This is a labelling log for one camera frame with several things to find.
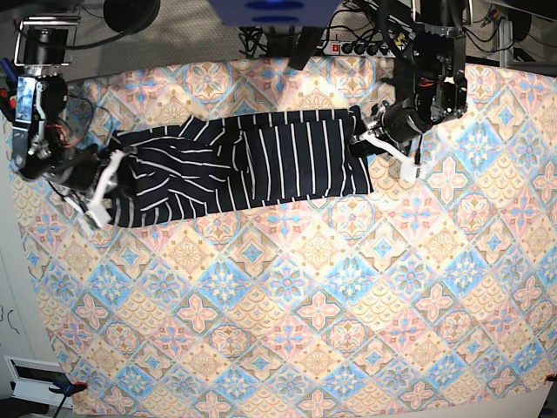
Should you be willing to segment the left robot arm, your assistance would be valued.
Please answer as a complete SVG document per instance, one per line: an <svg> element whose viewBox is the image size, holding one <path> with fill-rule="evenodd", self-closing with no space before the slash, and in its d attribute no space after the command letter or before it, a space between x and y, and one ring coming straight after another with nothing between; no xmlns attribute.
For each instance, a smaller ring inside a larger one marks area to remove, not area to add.
<svg viewBox="0 0 557 418"><path fill-rule="evenodd" d="M384 44L395 56L393 76L383 81L395 88L393 104L383 102L362 118L365 129L350 141L357 157L394 152L405 157L413 141L422 142L436 125L461 118L467 110L466 27L472 23L470 1L421 1L407 12L413 39L396 45L391 6L378 1L355 3L374 23Z"/></svg>

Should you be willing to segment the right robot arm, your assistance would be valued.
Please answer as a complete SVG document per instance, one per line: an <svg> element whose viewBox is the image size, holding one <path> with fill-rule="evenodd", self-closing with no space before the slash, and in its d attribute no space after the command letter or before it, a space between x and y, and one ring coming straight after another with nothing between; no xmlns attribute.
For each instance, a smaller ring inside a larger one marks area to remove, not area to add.
<svg viewBox="0 0 557 418"><path fill-rule="evenodd" d="M16 7L22 11L14 20L14 57L1 62L8 78L1 110L12 125L15 173L27 182L45 181L82 211L94 199L130 196L131 182L118 162L128 150L83 144L100 108L73 92L60 71L70 64L73 51L104 46L146 29L160 3L105 1L101 18L114 34L89 44L76 42L84 2L9 1L3 9Z"/></svg>

